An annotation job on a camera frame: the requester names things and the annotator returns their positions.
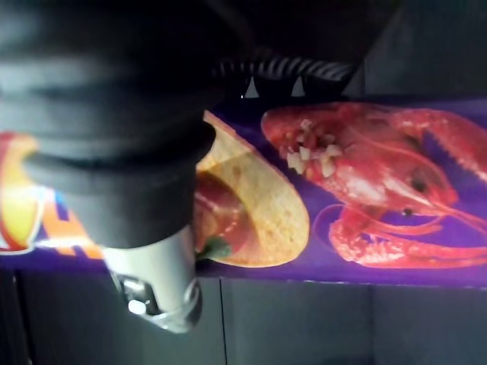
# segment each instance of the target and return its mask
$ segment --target printed food image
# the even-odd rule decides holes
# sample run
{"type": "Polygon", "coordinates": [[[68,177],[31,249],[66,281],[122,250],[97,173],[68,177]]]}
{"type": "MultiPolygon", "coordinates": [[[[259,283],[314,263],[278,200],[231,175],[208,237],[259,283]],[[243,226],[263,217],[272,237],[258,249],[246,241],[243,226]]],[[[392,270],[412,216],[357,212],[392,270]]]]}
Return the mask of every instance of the printed food image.
{"type": "Polygon", "coordinates": [[[11,133],[0,135],[0,243],[1,254],[32,249],[43,210],[42,189],[24,174],[21,161],[35,148],[32,139],[11,133]]]}
{"type": "Polygon", "coordinates": [[[211,113],[205,120],[217,138],[197,166],[197,249],[219,236],[231,254],[215,261],[252,268],[292,261],[307,245],[310,227],[299,194],[233,129],[211,113]]]}
{"type": "Polygon", "coordinates": [[[373,268],[487,263],[485,240],[448,246],[441,235],[447,218],[482,237],[487,224],[455,208],[458,191],[424,150],[426,136],[432,136],[454,163],[487,183],[487,131],[477,124],[432,109],[328,103],[270,110],[261,128],[289,169],[339,201],[339,218],[323,224],[337,205],[324,207],[313,233],[344,260],[373,268]],[[426,219],[391,224],[384,221],[390,212],[426,219]],[[434,243],[425,242],[435,237],[434,243]]]}

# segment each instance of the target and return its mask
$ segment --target lobster eye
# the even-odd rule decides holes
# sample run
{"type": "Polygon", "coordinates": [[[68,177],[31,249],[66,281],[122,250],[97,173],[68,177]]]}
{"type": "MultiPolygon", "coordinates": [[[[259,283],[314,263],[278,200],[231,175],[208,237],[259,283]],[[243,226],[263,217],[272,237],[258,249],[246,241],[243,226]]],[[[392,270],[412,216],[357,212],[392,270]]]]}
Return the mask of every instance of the lobster eye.
{"type": "Polygon", "coordinates": [[[403,216],[411,217],[412,216],[412,209],[411,208],[404,208],[403,209],[403,216]]]}
{"type": "Polygon", "coordinates": [[[413,178],[411,180],[411,186],[417,192],[425,192],[426,191],[426,184],[420,179],[413,178]]]}

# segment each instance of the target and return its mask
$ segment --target diced onion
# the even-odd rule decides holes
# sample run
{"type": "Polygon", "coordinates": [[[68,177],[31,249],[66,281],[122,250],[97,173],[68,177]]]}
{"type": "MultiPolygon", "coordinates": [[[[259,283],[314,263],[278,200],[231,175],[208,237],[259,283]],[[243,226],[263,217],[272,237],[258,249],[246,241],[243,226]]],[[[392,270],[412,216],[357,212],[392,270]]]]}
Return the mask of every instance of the diced onion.
{"type": "Polygon", "coordinates": [[[309,131],[312,125],[313,122],[311,122],[309,119],[303,119],[301,121],[301,128],[304,129],[305,131],[309,131]]]}
{"type": "Polygon", "coordinates": [[[342,156],[342,149],[337,146],[336,144],[329,144],[326,147],[325,154],[329,157],[337,157],[337,156],[342,156]]]}
{"type": "Polygon", "coordinates": [[[321,173],[323,177],[330,177],[335,172],[335,164],[330,159],[321,161],[321,173]]]}
{"type": "Polygon", "coordinates": [[[304,163],[301,160],[301,156],[298,152],[288,154],[288,167],[295,169],[297,173],[302,174],[304,172],[304,163]]]}
{"type": "Polygon", "coordinates": [[[309,148],[300,146],[299,147],[299,154],[300,154],[301,159],[303,161],[308,161],[310,159],[310,156],[311,156],[311,150],[309,148]]]}

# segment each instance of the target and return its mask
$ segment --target green herb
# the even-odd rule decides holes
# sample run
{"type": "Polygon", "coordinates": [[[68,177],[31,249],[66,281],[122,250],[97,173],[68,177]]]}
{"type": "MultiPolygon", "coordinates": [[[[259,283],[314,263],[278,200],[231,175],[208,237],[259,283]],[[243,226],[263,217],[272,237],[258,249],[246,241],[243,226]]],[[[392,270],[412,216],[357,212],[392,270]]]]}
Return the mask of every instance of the green herb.
{"type": "Polygon", "coordinates": [[[231,254],[230,245],[219,236],[210,236],[206,240],[205,247],[196,253],[196,260],[216,259],[227,257],[231,254]]]}

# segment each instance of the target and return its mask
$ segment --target purple packaging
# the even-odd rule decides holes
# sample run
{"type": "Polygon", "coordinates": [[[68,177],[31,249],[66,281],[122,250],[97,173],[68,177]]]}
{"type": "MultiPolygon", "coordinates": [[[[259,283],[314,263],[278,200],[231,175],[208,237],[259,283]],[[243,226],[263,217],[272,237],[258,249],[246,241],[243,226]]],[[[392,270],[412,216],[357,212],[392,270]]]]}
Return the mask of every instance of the purple packaging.
{"type": "MultiPolygon", "coordinates": [[[[196,251],[211,258],[198,262],[199,275],[487,285],[486,99],[284,107],[244,100],[205,118],[217,141],[198,165],[196,251]],[[215,237],[225,249],[211,253],[215,237]]],[[[4,181],[2,195],[13,189],[4,181]]],[[[24,189],[37,194],[30,200],[43,195],[43,211],[51,205],[76,222],[59,194],[24,189]]],[[[9,213],[0,208],[6,237],[9,213]]],[[[59,240],[60,216],[37,215],[29,239],[15,243],[28,249],[12,255],[10,234],[1,266],[104,270],[82,227],[59,240]]]]}

